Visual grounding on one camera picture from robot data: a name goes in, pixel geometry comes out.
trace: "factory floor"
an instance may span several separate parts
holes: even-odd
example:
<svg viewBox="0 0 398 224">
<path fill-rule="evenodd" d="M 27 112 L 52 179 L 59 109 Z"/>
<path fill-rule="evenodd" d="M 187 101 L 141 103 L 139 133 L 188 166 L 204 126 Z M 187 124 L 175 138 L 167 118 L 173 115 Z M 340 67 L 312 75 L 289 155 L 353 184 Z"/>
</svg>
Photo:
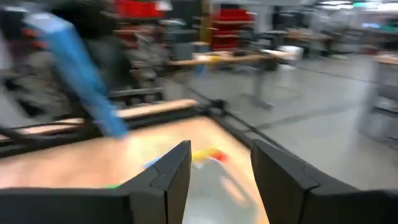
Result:
<svg viewBox="0 0 398 224">
<path fill-rule="evenodd" d="M 371 57 L 355 55 L 346 60 L 306 59 L 295 70 L 268 72 L 262 97 L 274 104 L 271 109 L 254 106 L 242 96 L 252 92 L 248 72 L 209 71 L 192 76 L 190 86 L 207 98 L 227 100 L 237 116 L 343 182 L 363 190 L 397 188 L 398 151 L 358 131 L 374 70 Z M 167 86 L 169 97 L 184 97 L 178 84 Z M 203 101 L 194 93 L 189 97 Z"/>
</svg>

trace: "blue object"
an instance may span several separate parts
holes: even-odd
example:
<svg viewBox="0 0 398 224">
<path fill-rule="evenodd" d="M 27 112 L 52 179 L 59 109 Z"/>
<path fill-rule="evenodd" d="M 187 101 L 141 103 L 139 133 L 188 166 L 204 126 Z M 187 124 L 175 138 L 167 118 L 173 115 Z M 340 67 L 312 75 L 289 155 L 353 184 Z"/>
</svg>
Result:
<svg viewBox="0 0 398 224">
<path fill-rule="evenodd" d="M 208 45 L 199 45 L 198 46 L 198 53 L 206 53 L 209 52 L 209 46 Z M 204 74 L 206 73 L 207 70 L 207 65 L 197 65 L 195 67 L 196 73 L 199 76 L 204 76 Z"/>
<path fill-rule="evenodd" d="M 127 126 L 107 99 L 107 89 L 74 26 L 49 13 L 31 14 L 25 23 L 49 45 L 63 79 L 81 99 L 101 131 L 115 138 L 125 136 Z"/>
<path fill-rule="evenodd" d="M 155 162 L 157 162 L 159 159 L 161 159 L 161 158 L 162 158 L 164 155 L 166 155 L 166 154 L 167 154 L 167 152 L 164 153 L 163 155 L 157 157 L 156 159 L 154 159 L 154 160 L 152 160 L 152 161 L 150 161 L 150 162 L 144 164 L 144 168 L 146 169 L 146 168 L 148 168 L 148 167 L 154 165 Z"/>
</svg>

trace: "wooden table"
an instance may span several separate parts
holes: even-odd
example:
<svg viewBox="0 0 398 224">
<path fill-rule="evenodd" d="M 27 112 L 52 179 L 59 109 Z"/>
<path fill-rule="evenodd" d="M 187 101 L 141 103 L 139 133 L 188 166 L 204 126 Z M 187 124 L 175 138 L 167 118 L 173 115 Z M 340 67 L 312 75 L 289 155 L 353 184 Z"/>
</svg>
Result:
<svg viewBox="0 0 398 224">
<path fill-rule="evenodd" d="M 310 30 L 302 29 L 289 29 L 288 35 L 285 36 L 287 39 L 310 41 L 310 40 L 327 40 L 331 37 L 325 34 L 313 34 Z"/>
<path fill-rule="evenodd" d="M 379 63 L 386 63 L 390 65 L 398 65 L 398 55 L 382 54 L 374 56 L 375 61 Z"/>
<path fill-rule="evenodd" d="M 201 56 L 209 56 L 209 55 L 217 55 L 218 58 L 216 60 L 211 60 L 210 58 L 201 59 Z M 173 66 L 196 66 L 196 65 L 211 65 L 217 63 L 242 63 L 242 62 L 253 62 L 253 61 L 265 61 L 272 58 L 286 58 L 291 56 L 291 53 L 281 52 L 281 51 L 270 51 L 269 54 L 252 54 L 245 56 L 234 57 L 231 52 L 210 52 L 205 54 L 193 54 L 192 60 L 179 60 L 179 61 L 170 61 L 169 65 Z M 262 84 L 264 82 L 265 70 L 257 69 L 256 76 L 253 80 L 253 93 L 249 95 L 245 95 L 248 97 L 249 101 L 252 102 L 256 106 L 260 106 L 261 108 L 270 108 L 272 103 L 268 103 L 262 100 Z M 185 86 L 185 94 L 187 95 L 189 92 L 189 84 L 188 84 L 188 76 L 185 76 L 183 79 L 183 84 Z"/>
<path fill-rule="evenodd" d="M 122 110 L 119 111 L 119 115 L 131 117 L 187 108 L 195 104 L 193 100 L 171 101 Z M 79 120 L 69 119 L 68 122 L 79 122 Z M 65 126 L 29 128 L 24 132 L 41 133 L 62 128 Z M 207 117 L 190 118 L 133 130 L 123 141 L 97 138 L 1 159 L 0 172 L 6 175 L 0 175 L 0 187 L 101 188 L 120 184 L 140 173 L 146 162 L 161 156 L 187 139 L 192 142 L 193 152 L 215 146 L 228 155 L 228 160 L 222 164 L 222 167 L 240 185 L 234 186 L 229 179 L 222 177 L 225 192 L 233 199 L 231 203 L 240 206 L 254 203 L 257 213 L 253 217 L 253 223 L 268 223 L 254 180 L 249 150 Z M 211 183 L 203 184 L 197 186 L 191 183 L 190 188 L 205 189 Z"/>
</svg>

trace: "black metal frame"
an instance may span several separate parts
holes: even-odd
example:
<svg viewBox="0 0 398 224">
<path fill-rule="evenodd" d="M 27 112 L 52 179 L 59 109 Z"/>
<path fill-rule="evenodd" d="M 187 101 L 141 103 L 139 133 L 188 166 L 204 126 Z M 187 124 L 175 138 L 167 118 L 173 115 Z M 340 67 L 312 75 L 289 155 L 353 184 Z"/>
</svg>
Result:
<svg viewBox="0 0 398 224">
<path fill-rule="evenodd" d="M 216 121 L 222 128 L 231 133 L 246 147 L 250 147 L 251 140 L 241 131 L 238 131 L 224 120 L 225 116 L 230 116 L 248 127 L 251 131 L 254 131 L 256 134 L 262 136 L 264 139 L 268 139 L 267 136 L 264 136 L 254 127 L 235 117 L 228 110 L 226 110 L 225 107 L 226 103 L 223 100 L 213 100 L 205 105 L 164 111 L 155 114 L 145 114 L 142 116 L 125 118 L 124 120 L 129 129 L 139 129 L 151 125 L 187 119 L 194 116 L 207 116 Z M 0 134 L 8 137 L 8 139 L 3 139 L 0 141 L 0 158 L 101 137 L 101 132 L 91 121 L 92 120 L 90 118 L 85 118 L 85 122 L 83 124 L 72 123 L 71 127 L 55 131 L 47 131 L 40 134 L 22 134 L 20 131 L 18 131 L 18 129 L 29 128 L 28 126 L 18 127 L 18 129 L 14 130 L 0 127 Z"/>
<path fill-rule="evenodd" d="M 190 166 L 183 141 L 115 189 L 1 189 L 0 223 L 181 223 Z"/>
</svg>

